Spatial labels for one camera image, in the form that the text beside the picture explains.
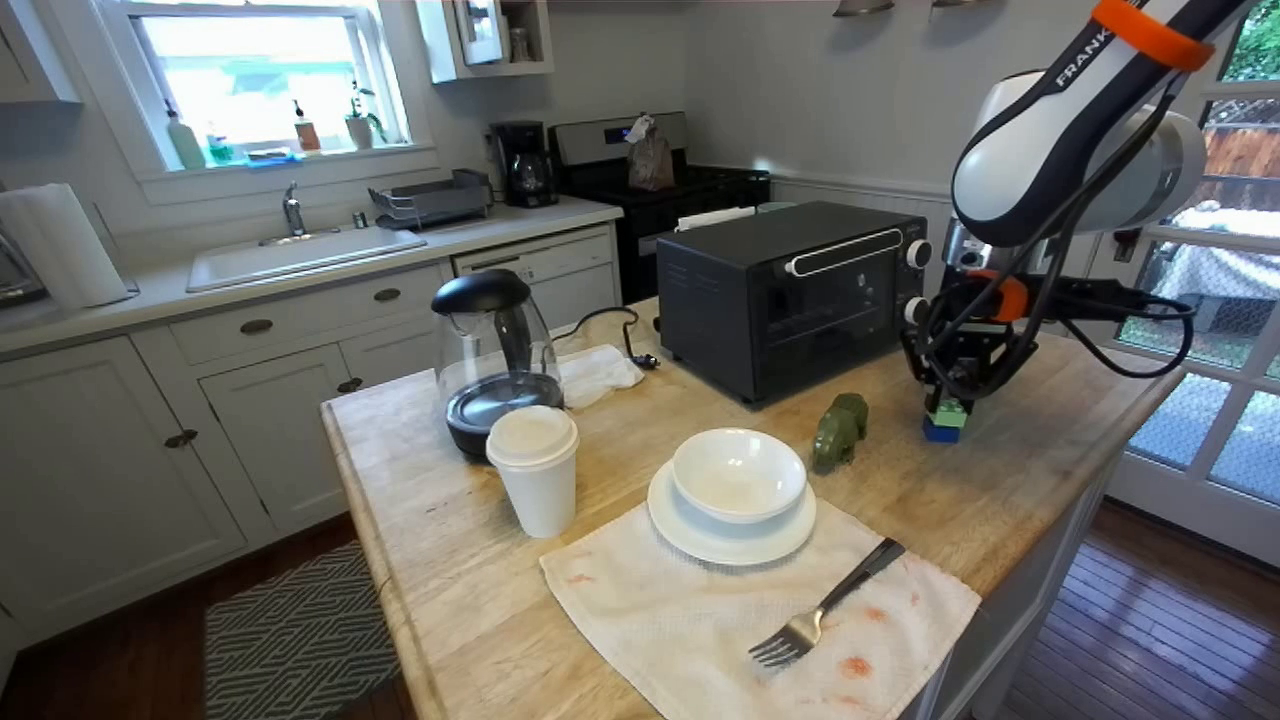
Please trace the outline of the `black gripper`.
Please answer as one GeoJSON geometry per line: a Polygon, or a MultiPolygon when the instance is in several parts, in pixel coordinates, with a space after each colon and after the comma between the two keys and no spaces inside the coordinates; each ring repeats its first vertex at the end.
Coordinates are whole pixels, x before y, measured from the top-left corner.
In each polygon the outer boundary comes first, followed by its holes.
{"type": "MultiPolygon", "coordinates": [[[[1030,286],[1005,272],[949,272],[938,293],[924,305],[914,343],[904,339],[907,366],[924,389],[924,410],[933,416],[943,398],[933,362],[994,360],[1010,339],[1014,323],[1030,313],[1030,286]]],[[[1020,366],[1014,352],[1005,352],[967,389],[963,410],[1000,393],[1020,366]]]]}

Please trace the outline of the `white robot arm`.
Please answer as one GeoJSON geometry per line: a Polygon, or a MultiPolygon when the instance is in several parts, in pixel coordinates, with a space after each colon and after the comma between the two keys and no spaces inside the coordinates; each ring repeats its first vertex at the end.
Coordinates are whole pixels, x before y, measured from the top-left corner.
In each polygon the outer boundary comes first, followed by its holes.
{"type": "Polygon", "coordinates": [[[1088,23],[1034,73],[1005,74],[950,169],[950,240],[933,300],[900,332],[926,389],[924,423],[959,430],[1065,323],[1103,366],[1170,373],[1191,307],[1119,279],[1072,279],[1078,230],[1130,230],[1185,205],[1203,139],[1170,101],[1206,64],[1245,0],[1095,0],[1088,23]]]}

